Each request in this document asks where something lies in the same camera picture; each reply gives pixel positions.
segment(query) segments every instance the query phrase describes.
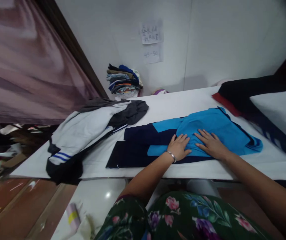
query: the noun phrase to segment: silver bracelet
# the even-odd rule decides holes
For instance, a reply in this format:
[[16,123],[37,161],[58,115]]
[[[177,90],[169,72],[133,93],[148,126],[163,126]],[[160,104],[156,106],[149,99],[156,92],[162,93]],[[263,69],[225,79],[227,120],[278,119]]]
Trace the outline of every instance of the silver bracelet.
[[173,163],[176,163],[176,157],[174,156],[174,154],[172,154],[170,151],[166,150],[173,158],[174,158],[174,162]]

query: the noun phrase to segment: finger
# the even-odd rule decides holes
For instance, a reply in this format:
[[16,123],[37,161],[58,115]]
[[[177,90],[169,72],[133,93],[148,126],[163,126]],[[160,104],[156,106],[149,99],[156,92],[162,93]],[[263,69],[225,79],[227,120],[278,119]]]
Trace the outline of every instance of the finger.
[[176,137],[176,134],[174,134],[174,136],[172,136],[172,139],[170,140],[170,143],[175,141],[175,137]]
[[185,157],[186,157],[188,154],[190,154],[191,152],[192,152],[192,150],[189,150],[189,149],[188,149],[188,150],[185,150],[185,151],[184,151]]
[[185,134],[184,136],[182,136],[182,138],[179,140],[179,142],[180,142],[180,143],[184,142],[186,138],[187,138],[187,134]]
[[184,141],[183,141],[183,146],[184,148],[186,147],[186,145],[188,144],[190,138],[186,138]]
[[203,129],[203,132],[204,132],[207,136],[212,137],[205,129]]
[[213,137],[216,139],[216,140],[219,140],[219,138],[216,136],[215,133],[212,133]]
[[195,145],[198,146],[204,152],[207,152],[207,150],[208,150],[208,148],[206,146],[204,146],[203,144],[196,143]]
[[194,133],[195,136],[198,137],[199,140],[201,140],[203,143],[206,143],[207,142],[207,139],[202,137],[201,135],[199,135],[198,133]]
[[208,135],[206,134],[206,133],[204,133],[204,131],[203,130],[198,130],[199,131],[199,133],[204,137],[204,138],[206,138],[206,139],[208,139]]
[[176,141],[179,141],[182,138],[183,134],[179,135],[176,139]]

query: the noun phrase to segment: wooden door frame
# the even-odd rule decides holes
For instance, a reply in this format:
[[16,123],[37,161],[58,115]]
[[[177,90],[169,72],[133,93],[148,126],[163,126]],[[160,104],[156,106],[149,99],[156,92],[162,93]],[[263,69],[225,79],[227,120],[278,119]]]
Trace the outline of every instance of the wooden door frame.
[[35,0],[101,97],[109,98],[55,0]]

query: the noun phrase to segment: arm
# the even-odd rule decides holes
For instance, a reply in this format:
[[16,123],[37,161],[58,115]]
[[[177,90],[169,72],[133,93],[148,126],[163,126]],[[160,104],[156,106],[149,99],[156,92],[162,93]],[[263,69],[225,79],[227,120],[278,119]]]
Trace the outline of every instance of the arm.
[[[177,161],[180,161],[187,154],[191,153],[191,150],[185,150],[189,138],[186,138],[187,134],[182,134],[175,140],[175,136],[172,137],[167,150],[176,157]],[[140,171],[125,187],[119,197],[132,195],[147,204],[160,179],[173,162],[173,157],[169,153],[164,152],[155,161]]]
[[221,160],[247,187],[272,223],[286,236],[286,188],[282,187],[238,155],[230,152],[212,133],[198,130],[195,135],[205,144],[196,144],[214,158]]

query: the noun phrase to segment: white wall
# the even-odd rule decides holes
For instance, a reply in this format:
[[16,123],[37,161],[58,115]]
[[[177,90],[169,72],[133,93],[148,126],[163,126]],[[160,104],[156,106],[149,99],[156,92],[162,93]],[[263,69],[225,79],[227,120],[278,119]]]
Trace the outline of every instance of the white wall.
[[[56,0],[110,98],[109,63],[137,69],[144,95],[273,74],[286,58],[286,0]],[[163,19],[163,62],[145,65],[139,23]]]
[[272,75],[286,59],[286,0],[193,0],[184,90]]

